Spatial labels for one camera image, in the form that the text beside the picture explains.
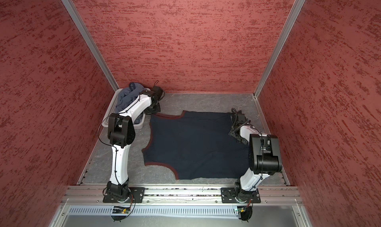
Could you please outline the navy tank top red trim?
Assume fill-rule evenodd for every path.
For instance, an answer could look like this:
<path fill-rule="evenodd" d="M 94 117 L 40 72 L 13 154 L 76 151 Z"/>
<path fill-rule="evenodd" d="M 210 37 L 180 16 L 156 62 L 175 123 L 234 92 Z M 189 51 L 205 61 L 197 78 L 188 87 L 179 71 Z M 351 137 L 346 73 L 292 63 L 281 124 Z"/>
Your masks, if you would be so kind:
<path fill-rule="evenodd" d="M 249 148 L 229 135 L 231 113 L 183 111 L 150 119 L 146 166 L 170 169 L 177 180 L 240 178 L 249 167 Z"/>

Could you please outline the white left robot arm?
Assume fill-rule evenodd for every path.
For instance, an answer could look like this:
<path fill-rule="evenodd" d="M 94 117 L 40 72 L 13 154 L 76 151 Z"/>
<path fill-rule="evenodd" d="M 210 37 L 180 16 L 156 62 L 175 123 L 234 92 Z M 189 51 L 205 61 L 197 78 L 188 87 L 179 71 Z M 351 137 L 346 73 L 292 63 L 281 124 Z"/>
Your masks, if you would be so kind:
<path fill-rule="evenodd" d="M 112 148 L 113 161 L 110 180 L 103 191 L 104 203 L 137 202 L 129 189 L 128 156 L 136 137 L 134 122 L 142 113 L 156 114 L 160 111 L 159 101 L 165 96 L 162 90 L 143 90 L 124 110 L 108 116 L 107 137 Z"/>

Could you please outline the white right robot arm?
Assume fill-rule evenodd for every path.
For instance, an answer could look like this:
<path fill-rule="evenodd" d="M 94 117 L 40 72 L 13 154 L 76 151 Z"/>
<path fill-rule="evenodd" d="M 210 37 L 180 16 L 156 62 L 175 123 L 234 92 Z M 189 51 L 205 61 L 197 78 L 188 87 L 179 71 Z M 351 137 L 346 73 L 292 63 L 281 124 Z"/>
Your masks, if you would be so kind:
<path fill-rule="evenodd" d="M 249 167 L 235 182 L 233 197 L 238 203 L 259 203 L 258 186 L 283 168 L 278 137 L 261 133 L 249 122 L 232 126 L 229 135 L 249 147 Z"/>

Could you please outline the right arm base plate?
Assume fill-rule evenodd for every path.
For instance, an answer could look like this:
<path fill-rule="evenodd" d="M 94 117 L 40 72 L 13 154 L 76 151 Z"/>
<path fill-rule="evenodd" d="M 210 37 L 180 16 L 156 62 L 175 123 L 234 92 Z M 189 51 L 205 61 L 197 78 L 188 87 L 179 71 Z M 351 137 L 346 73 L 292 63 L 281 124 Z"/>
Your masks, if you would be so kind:
<path fill-rule="evenodd" d="M 237 203 L 237 204 L 258 204 L 261 203 L 261 197 L 256 191 L 245 191 L 233 187 L 222 187 L 221 199 L 222 203 Z"/>

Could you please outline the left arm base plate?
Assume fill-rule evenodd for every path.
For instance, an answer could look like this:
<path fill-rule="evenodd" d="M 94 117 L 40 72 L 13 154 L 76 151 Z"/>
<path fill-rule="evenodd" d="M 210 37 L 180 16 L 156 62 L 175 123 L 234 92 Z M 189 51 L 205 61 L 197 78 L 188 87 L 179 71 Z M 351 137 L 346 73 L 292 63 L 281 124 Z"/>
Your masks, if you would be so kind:
<path fill-rule="evenodd" d="M 144 193 L 144 187 L 122 187 L 112 185 L 111 187 L 106 187 L 103 203 L 141 203 Z"/>

